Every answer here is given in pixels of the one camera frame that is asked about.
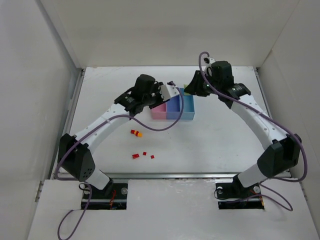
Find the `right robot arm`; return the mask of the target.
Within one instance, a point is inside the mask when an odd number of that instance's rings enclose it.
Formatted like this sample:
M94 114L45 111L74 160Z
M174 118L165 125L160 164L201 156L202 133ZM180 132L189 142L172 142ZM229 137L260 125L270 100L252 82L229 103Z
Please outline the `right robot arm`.
M206 67L195 72L185 93L199 97L216 94L248 125L264 150L254 165L234 176L231 183L217 187L222 191L218 194L222 199L243 198L257 183L297 165L301 139L268 120L251 91L244 84L234 82L229 62L215 61L211 57L204 58L204 62Z

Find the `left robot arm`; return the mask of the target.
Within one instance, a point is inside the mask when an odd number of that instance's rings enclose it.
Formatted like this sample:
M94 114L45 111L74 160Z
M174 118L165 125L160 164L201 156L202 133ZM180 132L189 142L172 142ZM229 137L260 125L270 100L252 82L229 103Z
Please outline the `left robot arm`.
M107 196L112 190L113 180L96 167L93 153L112 132L141 113L144 107L153 108L162 104L163 86L152 76L141 74L134 86L118 96L97 120L73 136L68 133L63 135L54 173L63 168L77 181L87 183Z

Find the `red lego brick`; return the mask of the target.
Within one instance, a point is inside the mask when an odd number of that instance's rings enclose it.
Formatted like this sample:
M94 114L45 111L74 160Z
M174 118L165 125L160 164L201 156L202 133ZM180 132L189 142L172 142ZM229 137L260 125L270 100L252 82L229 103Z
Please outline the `red lego brick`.
M139 155L138 153L132 155L132 158L133 158L133 159L137 159L137 158L139 158L139 157L140 157L140 155Z

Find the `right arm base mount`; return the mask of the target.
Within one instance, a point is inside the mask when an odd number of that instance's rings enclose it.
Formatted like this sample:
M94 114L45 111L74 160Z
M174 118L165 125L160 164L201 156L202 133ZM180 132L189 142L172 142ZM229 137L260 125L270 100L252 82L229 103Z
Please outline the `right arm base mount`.
M258 183L243 188L233 186L232 182L217 182L214 196L220 210L264 210L261 188Z

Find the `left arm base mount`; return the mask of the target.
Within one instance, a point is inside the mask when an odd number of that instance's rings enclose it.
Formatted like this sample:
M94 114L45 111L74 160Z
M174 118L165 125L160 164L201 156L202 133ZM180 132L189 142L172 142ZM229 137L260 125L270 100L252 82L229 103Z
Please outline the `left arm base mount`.
M95 187L91 187L92 196L90 196L90 189L88 186L80 183L78 188L82 191L81 209L84 210L87 202L87 210L126 210L128 183L120 182L114 183L110 193L104 195Z

